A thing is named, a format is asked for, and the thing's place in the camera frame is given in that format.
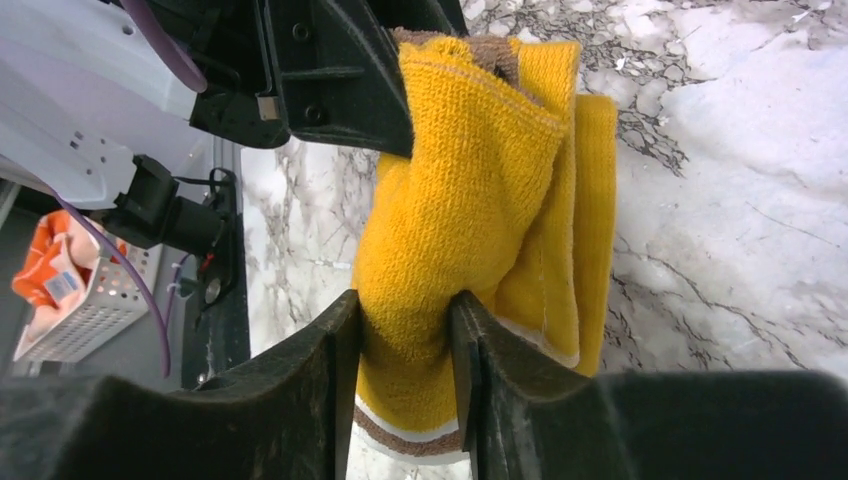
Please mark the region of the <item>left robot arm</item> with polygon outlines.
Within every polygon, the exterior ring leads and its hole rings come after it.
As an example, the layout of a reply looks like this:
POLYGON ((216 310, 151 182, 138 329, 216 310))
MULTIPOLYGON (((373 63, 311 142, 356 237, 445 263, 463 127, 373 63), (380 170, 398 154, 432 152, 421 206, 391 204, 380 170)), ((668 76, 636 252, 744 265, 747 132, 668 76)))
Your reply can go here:
POLYGON ((220 256, 234 209, 171 169, 203 134, 409 155, 397 28, 467 34, 455 1, 5 1, 1 156, 133 245, 220 256))

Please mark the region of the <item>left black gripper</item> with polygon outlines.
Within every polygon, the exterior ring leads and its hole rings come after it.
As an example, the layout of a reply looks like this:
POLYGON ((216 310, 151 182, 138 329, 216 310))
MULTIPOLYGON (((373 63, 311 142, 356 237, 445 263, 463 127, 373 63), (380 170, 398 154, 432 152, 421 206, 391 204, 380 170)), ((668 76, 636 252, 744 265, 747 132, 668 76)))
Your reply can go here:
POLYGON ((456 1, 196 1, 208 89, 192 127, 252 148, 289 139, 409 156, 413 128, 392 30, 467 32, 456 1))

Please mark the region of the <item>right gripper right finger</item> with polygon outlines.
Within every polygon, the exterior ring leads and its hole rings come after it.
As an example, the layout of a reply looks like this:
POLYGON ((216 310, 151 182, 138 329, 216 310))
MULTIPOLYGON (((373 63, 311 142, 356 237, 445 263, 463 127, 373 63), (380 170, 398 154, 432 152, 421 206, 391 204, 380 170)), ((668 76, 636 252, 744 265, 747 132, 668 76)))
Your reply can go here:
POLYGON ((847 386, 811 371, 582 376, 470 292, 449 307, 477 479, 843 479, 847 386))

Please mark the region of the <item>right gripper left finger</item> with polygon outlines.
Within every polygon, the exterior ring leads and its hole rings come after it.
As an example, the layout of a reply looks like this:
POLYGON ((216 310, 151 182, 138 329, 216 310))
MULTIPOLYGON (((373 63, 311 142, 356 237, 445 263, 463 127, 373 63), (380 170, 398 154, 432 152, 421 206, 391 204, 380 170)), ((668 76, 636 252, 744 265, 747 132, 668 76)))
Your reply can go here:
POLYGON ((361 345, 354 291, 193 390, 115 376, 1 387, 5 479, 342 479, 361 345))

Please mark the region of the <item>yellow towel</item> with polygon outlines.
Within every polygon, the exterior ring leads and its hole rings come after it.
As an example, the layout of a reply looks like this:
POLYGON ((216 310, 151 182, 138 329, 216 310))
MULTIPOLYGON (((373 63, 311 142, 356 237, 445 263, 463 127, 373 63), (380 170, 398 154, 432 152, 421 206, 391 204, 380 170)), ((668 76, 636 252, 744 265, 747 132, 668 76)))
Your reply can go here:
POLYGON ((598 371, 616 222, 615 103, 581 48, 396 28, 414 132, 382 154, 352 286, 365 314, 355 420, 389 455, 451 463, 447 309, 472 292, 578 373, 598 371))

